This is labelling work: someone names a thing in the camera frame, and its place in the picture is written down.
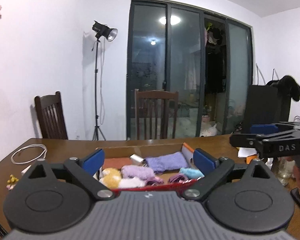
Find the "light blue plush toy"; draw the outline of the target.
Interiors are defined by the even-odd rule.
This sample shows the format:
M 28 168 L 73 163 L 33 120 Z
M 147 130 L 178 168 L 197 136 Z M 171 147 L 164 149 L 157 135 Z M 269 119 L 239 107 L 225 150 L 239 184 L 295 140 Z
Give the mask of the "light blue plush toy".
M 204 177 L 204 174 L 195 168 L 181 168 L 179 173 L 183 174 L 188 179 L 199 179 Z

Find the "yellow white plush toy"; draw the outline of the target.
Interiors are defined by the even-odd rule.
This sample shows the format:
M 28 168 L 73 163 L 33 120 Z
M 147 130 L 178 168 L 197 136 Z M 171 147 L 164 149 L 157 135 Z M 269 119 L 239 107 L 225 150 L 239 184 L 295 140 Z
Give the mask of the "yellow white plush toy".
M 99 182 L 109 189 L 117 189 L 121 180 L 121 172 L 118 169 L 106 168 L 101 172 L 101 178 Z

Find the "orange layered sponge block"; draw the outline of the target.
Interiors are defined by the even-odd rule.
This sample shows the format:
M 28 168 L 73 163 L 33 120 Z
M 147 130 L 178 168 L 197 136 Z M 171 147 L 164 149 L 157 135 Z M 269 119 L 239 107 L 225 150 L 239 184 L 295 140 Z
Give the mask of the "orange layered sponge block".
M 130 158 L 106 158 L 104 160 L 104 164 L 102 166 L 102 169 L 106 168 L 115 168 L 117 170 L 121 170 L 123 166 L 126 165 L 132 165 L 133 162 L 130 160 Z

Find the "purple towel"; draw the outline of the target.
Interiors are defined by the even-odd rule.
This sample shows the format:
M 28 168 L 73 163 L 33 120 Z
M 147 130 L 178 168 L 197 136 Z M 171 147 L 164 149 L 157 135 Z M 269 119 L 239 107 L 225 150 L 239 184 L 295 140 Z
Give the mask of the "purple towel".
M 181 152 L 175 152 L 159 157 L 147 157 L 145 161 L 147 166 L 155 173 L 164 173 L 166 171 L 189 168 L 189 163 Z

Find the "fuzzy lilac headband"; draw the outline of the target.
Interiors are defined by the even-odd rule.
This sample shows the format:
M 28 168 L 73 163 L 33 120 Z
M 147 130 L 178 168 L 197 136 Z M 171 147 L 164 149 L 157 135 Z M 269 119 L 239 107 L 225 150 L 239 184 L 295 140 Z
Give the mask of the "fuzzy lilac headband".
M 123 166 L 121 168 L 121 174 L 123 178 L 137 177 L 140 180 L 147 180 L 149 178 L 155 177 L 155 173 L 150 167 L 136 165 Z

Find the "black bag on table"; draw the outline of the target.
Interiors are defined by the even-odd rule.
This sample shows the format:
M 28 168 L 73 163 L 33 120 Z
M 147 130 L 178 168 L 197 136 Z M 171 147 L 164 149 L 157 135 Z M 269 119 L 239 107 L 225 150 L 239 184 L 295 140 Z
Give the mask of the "black bag on table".
M 288 121 L 291 97 L 276 87 L 251 85 L 242 123 L 242 133 L 250 133 L 253 125 L 274 124 Z

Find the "orange white packet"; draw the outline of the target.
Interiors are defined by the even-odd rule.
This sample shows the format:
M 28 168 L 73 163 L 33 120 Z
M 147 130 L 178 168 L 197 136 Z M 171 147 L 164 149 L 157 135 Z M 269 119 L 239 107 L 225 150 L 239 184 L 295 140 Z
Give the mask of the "orange white packet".
M 258 159 L 257 151 L 254 148 L 239 147 L 237 156 L 244 159 L 246 164 L 250 164 L 252 160 Z

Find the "clear glass cup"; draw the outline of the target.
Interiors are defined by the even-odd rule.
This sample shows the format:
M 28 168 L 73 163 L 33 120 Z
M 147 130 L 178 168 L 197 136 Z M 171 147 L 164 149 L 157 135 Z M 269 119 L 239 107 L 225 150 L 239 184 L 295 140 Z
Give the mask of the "clear glass cup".
M 289 179 L 293 174 L 294 165 L 295 161 L 288 161 L 284 157 L 280 158 L 277 178 L 283 186 L 286 186 L 288 184 Z

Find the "red cardboard box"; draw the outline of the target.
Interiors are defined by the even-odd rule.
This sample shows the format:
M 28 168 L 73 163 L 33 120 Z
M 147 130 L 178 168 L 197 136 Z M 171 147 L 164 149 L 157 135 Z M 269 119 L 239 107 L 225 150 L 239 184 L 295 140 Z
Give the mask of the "red cardboard box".
M 93 178 L 117 192 L 179 191 L 204 178 L 194 165 L 194 149 L 186 143 L 103 150 L 103 164 Z

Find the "white plush on floor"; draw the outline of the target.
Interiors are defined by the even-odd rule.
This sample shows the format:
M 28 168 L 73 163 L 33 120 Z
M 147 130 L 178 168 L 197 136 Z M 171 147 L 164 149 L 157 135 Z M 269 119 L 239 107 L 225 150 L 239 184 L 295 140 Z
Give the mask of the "white plush on floor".
M 201 130 L 199 136 L 200 137 L 214 137 L 217 135 L 217 133 L 218 133 L 217 125 L 214 124 L 213 126 L 203 128 Z

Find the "black garment on bag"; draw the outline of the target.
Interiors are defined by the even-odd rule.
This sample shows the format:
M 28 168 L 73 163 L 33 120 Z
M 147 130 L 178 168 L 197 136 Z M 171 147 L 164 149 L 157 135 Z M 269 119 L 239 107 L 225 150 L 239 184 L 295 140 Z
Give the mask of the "black garment on bag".
M 266 86 L 276 87 L 284 96 L 292 98 L 295 102 L 300 101 L 300 85 L 290 75 L 285 75 L 279 80 L 269 81 Z

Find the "dark wooden chair left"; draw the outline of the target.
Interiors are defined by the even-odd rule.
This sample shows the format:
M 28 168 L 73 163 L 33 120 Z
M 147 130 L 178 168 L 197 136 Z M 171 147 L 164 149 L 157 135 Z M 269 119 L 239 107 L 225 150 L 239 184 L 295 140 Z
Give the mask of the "dark wooden chair left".
M 61 93 L 57 91 L 53 95 L 36 96 L 34 105 L 42 137 L 68 140 Z

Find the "dark wooden chair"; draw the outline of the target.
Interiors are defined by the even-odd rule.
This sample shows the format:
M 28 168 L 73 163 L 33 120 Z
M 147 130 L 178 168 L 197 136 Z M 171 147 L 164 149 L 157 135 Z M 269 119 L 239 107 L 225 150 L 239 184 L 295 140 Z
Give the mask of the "dark wooden chair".
M 57 91 L 53 95 L 36 96 L 34 105 L 42 137 L 68 140 L 61 93 Z
M 173 103 L 172 135 L 175 138 L 179 92 L 163 90 L 134 90 L 135 128 L 138 140 L 167 139 L 170 103 Z

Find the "yellow small trinket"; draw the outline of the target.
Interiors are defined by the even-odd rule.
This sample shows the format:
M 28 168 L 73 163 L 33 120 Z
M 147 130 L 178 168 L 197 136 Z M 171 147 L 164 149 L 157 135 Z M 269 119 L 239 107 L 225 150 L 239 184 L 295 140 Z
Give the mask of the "yellow small trinket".
M 8 189 L 8 191 L 12 190 L 18 181 L 19 181 L 19 179 L 11 174 L 9 180 L 7 181 L 7 185 L 6 185 L 6 188 Z

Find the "sliding glass door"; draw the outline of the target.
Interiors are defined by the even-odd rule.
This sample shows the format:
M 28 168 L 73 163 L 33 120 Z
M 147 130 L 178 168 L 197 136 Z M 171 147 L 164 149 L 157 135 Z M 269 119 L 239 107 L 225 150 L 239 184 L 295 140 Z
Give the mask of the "sliding glass door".
M 205 9 L 131 0 L 126 77 L 127 138 L 135 140 L 134 90 L 179 92 L 175 137 L 199 137 L 243 121 L 253 82 L 253 30 Z

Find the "dark wooden chair centre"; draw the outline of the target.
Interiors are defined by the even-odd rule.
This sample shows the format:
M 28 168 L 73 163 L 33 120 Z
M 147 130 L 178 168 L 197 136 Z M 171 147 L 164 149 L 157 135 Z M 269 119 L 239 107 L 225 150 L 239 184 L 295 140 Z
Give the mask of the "dark wooden chair centre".
M 172 135 L 175 138 L 179 92 L 163 90 L 134 90 L 135 128 L 138 140 L 167 139 L 170 103 L 173 103 Z

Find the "studio light on stand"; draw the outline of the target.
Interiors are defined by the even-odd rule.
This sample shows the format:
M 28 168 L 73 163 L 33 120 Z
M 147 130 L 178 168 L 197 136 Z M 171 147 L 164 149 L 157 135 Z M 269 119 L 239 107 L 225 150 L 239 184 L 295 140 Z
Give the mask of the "studio light on stand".
M 118 30 L 110 28 L 106 24 L 94 21 L 92 30 L 95 32 L 96 41 L 91 49 L 95 50 L 95 66 L 94 66 L 94 111 L 95 111 L 95 126 L 93 133 L 93 141 L 98 141 L 100 136 L 106 140 L 104 133 L 101 130 L 101 125 L 104 123 L 106 108 L 103 98 L 103 70 L 106 58 L 106 43 L 112 42 L 117 37 Z

